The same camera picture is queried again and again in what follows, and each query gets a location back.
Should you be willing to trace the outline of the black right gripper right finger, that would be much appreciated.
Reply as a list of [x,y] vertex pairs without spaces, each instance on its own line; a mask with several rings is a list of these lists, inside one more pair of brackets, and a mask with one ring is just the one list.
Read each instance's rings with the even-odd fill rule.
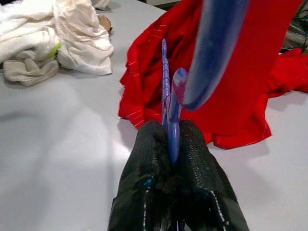
[[228,177],[189,120],[180,122],[178,175],[184,182],[181,215],[192,231],[249,229]]

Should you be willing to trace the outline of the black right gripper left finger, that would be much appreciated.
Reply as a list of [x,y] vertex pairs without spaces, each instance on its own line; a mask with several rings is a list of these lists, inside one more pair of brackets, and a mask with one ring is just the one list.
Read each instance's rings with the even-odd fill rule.
[[172,223],[171,167],[165,128],[145,123],[122,171],[108,230],[167,231]]

